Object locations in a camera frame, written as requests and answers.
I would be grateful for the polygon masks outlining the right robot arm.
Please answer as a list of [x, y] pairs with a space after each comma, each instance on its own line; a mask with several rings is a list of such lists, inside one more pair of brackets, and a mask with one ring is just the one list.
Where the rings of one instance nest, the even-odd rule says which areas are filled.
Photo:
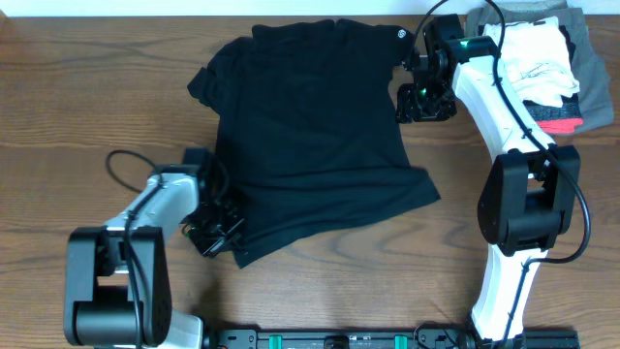
[[420, 326], [419, 348], [577, 348], [574, 330], [527, 330], [523, 314], [542, 264], [567, 264], [579, 257], [551, 258], [549, 250], [571, 225], [575, 203], [585, 202], [577, 185], [580, 157], [559, 146], [532, 118], [510, 83], [501, 44], [448, 31], [423, 35], [425, 54], [404, 65], [414, 77], [398, 90], [400, 123], [444, 121], [462, 102], [473, 117], [492, 161], [477, 215], [487, 242], [480, 294], [463, 329]]

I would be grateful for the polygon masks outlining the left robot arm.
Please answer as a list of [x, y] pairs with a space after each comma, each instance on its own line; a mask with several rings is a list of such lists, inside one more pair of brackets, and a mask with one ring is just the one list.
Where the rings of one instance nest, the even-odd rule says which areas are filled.
[[100, 227], [67, 246], [63, 330], [75, 346], [206, 348], [203, 320], [174, 310], [165, 251], [176, 231], [203, 257], [233, 247], [244, 224], [224, 165], [157, 166], [144, 190]]

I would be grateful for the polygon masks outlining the black t-shirt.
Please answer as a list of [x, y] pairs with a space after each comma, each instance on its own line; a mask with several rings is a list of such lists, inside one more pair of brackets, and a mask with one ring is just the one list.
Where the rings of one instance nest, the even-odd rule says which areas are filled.
[[409, 162], [388, 91], [412, 49], [397, 25], [257, 24], [191, 79], [189, 94], [219, 117], [215, 154], [247, 221], [240, 267], [439, 200]]

